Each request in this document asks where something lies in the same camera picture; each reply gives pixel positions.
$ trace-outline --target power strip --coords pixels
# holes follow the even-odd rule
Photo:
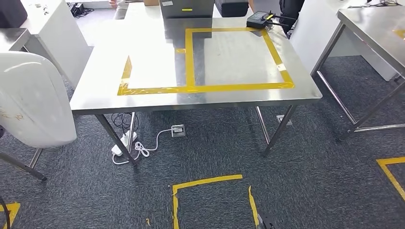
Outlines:
[[[134,134],[132,135],[132,141],[135,141],[135,139],[137,139],[137,137],[138,137],[137,133],[134,132]],[[128,138],[129,138],[129,130],[127,131],[126,134],[122,135],[122,138],[121,138],[121,142],[124,144],[125,147],[128,146]],[[113,152],[113,155],[116,155],[116,156],[121,156],[122,155],[122,152],[118,148],[117,145],[115,145],[111,149],[111,151]]]

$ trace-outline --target electrical socket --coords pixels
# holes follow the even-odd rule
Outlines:
[[[184,125],[172,125],[171,137],[184,137],[186,136],[186,129]]]

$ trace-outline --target black box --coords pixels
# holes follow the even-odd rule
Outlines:
[[[19,28],[27,20],[20,0],[0,0],[0,28]]]

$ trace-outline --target chair backrest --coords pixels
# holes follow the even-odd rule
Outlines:
[[[27,52],[0,52],[0,125],[35,148],[76,138],[66,88],[55,66]]]

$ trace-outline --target white sticker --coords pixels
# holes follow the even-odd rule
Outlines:
[[[163,1],[163,2],[162,2],[162,5],[163,5],[163,6],[172,6],[172,5],[173,5],[173,2],[172,2],[172,1]]]

